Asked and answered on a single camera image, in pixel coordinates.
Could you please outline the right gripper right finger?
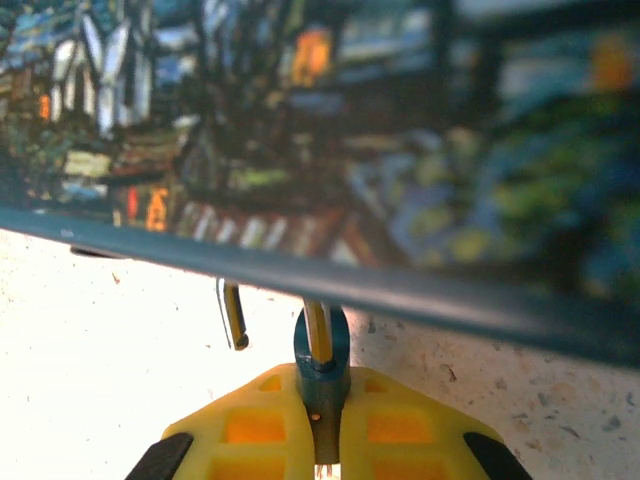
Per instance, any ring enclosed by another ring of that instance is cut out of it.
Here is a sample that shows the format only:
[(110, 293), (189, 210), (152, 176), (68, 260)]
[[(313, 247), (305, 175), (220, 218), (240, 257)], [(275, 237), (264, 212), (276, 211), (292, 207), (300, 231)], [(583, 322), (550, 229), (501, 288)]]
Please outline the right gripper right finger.
[(365, 367), (340, 425), (343, 479), (529, 479), (491, 427)]

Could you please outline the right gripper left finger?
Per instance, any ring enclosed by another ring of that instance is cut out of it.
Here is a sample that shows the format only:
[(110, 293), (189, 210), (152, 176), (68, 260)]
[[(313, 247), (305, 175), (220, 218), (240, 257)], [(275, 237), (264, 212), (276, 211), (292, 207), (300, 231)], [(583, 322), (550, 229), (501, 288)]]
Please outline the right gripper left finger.
[(129, 479), (312, 479), (314, 440), (293, 364), (171, 424)]

